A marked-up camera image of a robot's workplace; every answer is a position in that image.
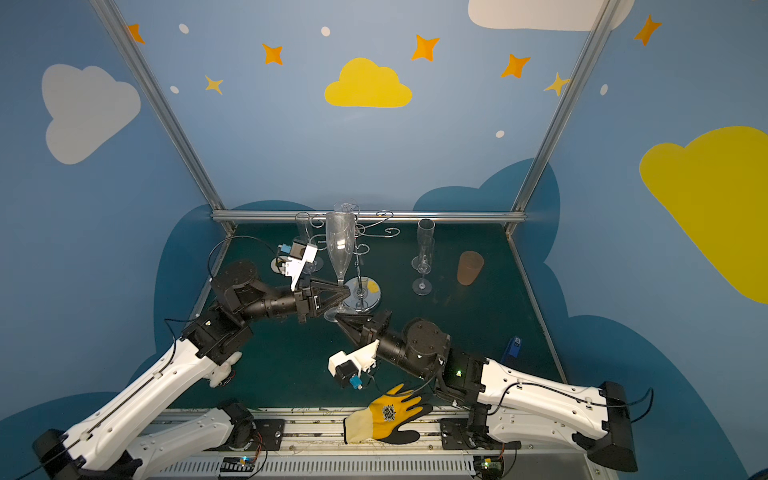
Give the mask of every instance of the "yellow star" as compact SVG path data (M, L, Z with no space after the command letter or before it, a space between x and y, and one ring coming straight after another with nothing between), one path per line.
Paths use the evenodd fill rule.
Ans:
M531 57L517 58L514 55L509 55L509 65L507 65L507 69L502 73L502 78L508 77L509 75L514 75L515 77L520 78L523 74L523 67L530 59Z
M129 25L128 26L128 31L131 33L131 37L133 37L135 41L137 41L139 43L142 43L142 44L144 43L144 39L141 37L141 35L139 35L139 24L138 23L136 25Z
M564 86L565 84L567 84L569 81L571 81L571 79L570 79L570 78L568 78L567 80L563 80L563 79L561 79L561 78L560 78L560 72L558 72L558 73L554 74L554 76L555 76L555 79L554 79L554 84L552 84L552 85L550 85L550 86L546 87L546 88L544 89L544 91L547 91L547 90L554 90L554 91L556 91L556 92L558 93L558 97L559 97L559 96L560 96L560 93L561 93L561 91L562 91L562 88L563 88L563 86Z
M208 80L208 86L205 88L206 90L215 90L219 92L219 95L223 95L223 93L221 93L221 90L219 90L219 85L221 85L221 82L223 80L213 81L210 78L208 78L208 75L206 75L205 78L206 80Z
M645 26L642 30L640 30L640 33L637 34L637 37L635 37L635 40L642 40L643 46L648 45L648 41L650 40L650 36L654 34L657 28L662 26L661 23L654 23L654 20L648 15L648 20L645 21Z
M424 38L416 36L416 52L413 54L413 58L411 60L416 60L417 58L426 58L429 61L432 61L432 49L435 48L435 45L437 45L437 42L440 41L439 38L433 38L432 40L425 40Z
M264 46L264 50L266 50L266 60L264 61L264 64L268 63L277 63L278 65L282 65L283 61L280 60L280 51L283 50L283 47L267 47L266 44L261 44Z

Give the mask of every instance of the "white cloud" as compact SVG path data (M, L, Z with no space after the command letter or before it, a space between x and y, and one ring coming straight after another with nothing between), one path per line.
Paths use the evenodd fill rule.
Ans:
M141 109L136 89L99 67L51 65L43 74L43 101L53 121L45 142L56 160L85 160Z
M634 0L621 0L611 28L624 21ZM590 31L603 0L469 0L470 19L486 28Z

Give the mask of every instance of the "green table surface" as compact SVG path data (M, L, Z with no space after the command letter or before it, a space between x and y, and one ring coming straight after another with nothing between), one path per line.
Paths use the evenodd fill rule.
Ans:
M417 254L416 226L389 225L402 230L396 238L365 238L371 250L363 257L362 274L373 278L382 289L377 310L392 311L390 329L401 331L412 318L420 316L436 323L452 338L452 345L468 353L501 360L509 340L522 339L514 367L546 379L559 380L557 368L547 346L525 285L515 265L504 231L499 225L438 224L435 229L435 257L432 292L418 296L412 290L419 277L411 268ZM384 226L369 233L382 233ZM296 236L293 224L245 224L237 234L253 235L269 244L290 242ZM485 259L477 280L463 286L456 280L458 258L474 250ZM325 266L314 275L334 280L326 252L320 256ZM247 258L252 260L263 281L285 285L288 279L270 269L272 255L260 243L247 238L235 239L224 263ZM353 265L347 270L352 278ZM253 338L243 348L243 358L234 366L235 378L223 388L212 389L207 380L189 388L172 405L174 408L209 408L218 402L236 398L249 408L367 406L380 396L371 385L364 390L341 389L328 372L328 357L344 350L354 350L339 327L323 318L309 319L300 325L295 316L265 319L251 327ZM379 362L376 383L388 389L403 381L412 386L422 381L402 370Z

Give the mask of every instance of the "yellow glove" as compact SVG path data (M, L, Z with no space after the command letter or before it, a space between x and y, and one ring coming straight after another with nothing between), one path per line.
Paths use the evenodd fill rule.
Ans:
M419 439L415 430L400 432L399 427L432 411L422 397L411 396L413 390L401 391L401 383L374 400L367 409L354 412L344 419L344 442L355 443L367 439L403 445Z

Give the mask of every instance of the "glove logo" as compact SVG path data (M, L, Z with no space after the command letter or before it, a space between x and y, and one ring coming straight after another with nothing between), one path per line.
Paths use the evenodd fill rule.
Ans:
M384 415L385 422L395 421L395 406L387 405L382 409L382 415Z

